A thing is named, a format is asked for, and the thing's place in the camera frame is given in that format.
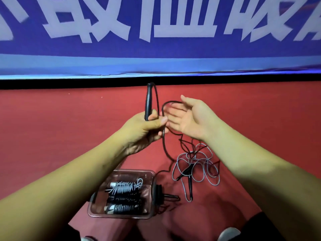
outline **forearm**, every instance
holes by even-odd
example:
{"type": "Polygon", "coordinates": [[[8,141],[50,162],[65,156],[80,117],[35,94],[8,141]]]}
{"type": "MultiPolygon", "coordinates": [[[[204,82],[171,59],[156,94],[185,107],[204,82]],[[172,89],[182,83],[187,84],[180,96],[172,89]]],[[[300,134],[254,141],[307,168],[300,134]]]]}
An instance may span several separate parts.
{"type": "Polygon", "coordinates": [[[85,203],[124,158],[115,133],[65,166],[0,201],[4,240],[48,240],[85,203]]]}
{"type": "Polygon", "coordinates": [[[268,152],[219,118],[206,143],[287,240],[321,238],[321,183],[268,152]]]}

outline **left hand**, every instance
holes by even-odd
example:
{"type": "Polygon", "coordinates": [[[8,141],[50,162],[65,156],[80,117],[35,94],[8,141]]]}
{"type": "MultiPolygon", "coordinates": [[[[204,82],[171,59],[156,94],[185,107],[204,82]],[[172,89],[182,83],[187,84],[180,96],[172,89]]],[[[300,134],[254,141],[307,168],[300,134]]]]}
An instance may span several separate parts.
{"type": "Polygon", "coordinates": [[[145,121],[144,115],[145,112],[136,114],[118,131],[125,139],[126,155],[135,154],[162,137],[162,127],[165,126],[167,117],[159,117],[156,110],[152,111],[148,121],[145,121]]]}

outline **hand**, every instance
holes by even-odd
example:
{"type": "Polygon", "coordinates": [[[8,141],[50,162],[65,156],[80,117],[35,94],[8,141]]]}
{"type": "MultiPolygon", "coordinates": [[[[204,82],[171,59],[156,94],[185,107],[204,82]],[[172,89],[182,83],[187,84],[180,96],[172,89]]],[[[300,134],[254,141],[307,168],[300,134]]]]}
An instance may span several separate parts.
{"type": "Polygon", "coordinates": [[[212,122],[218,117],[201,100],[183,95],[181,99],[183,104],[173,103],[165,107],[164,113],[168,117],[166,126],[205,142],[209,137],[212,122]]]}
{"type": "Polygon", "coordinates": [[[144,115],[145,112],[136,114],[118,131],[126,142],[126,155],[135,154],[162,137],[162,127],[165,126],[167,117],[158,117],[156,110],[152,111],[148,121],[145,121],[144,115]]]}

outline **plastic container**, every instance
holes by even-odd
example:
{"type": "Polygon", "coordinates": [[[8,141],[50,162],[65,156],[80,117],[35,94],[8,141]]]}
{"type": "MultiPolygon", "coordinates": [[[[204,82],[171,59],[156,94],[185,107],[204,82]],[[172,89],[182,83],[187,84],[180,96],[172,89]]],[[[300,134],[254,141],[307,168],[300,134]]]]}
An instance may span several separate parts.
{"type": "Polygon", "coordinates": [[[93,194],[88,205],[88,215],[91,217],[103,218],[124,218],[124,219],[149,219],[155,212],[155,172],[151,170],[130,170],[119,169],[114,170],[105,182],[99,187],[99,190],[93,194]],[[115,215],[105,214],[104,207],[106,206],[109,196],[105,189],[110,186],[111,182],[137,182],[139,178],[143,179],[143,185],[140,189],[141,197],[144,199],[142,215],[115,215]]]}

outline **red mat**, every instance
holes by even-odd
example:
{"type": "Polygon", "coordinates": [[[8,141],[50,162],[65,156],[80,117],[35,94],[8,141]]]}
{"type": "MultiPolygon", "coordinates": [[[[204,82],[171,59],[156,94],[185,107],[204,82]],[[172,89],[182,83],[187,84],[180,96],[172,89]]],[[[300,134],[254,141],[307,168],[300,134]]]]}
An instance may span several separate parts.
{"type": "MultiPolygon", "coordinates": [[[[201,99],[240,133],[267,150],[321,177],[321,82],[158,86],[159,101],[181,94],[201,99]]],[[[146,87],[0,91],[0,198],[93,148],[144,110],[146,87]]],[[[181,153],[167,137],[172,155],[181,153]]],[[[130,156],[123,168],[168,168],[161,142],[130,156]]],[[[212,241],[228,226],[242,227],[259,211],[242,186],[221,165],[221,183],[194,183],[192,203],[181,182],[159,176],[165,191],[182,204],[137,223],[146,240],[212,241]]],[[[85,205],[71,221],[81,235],[119,240],[133,225],[89,217],[85,205]]]]}

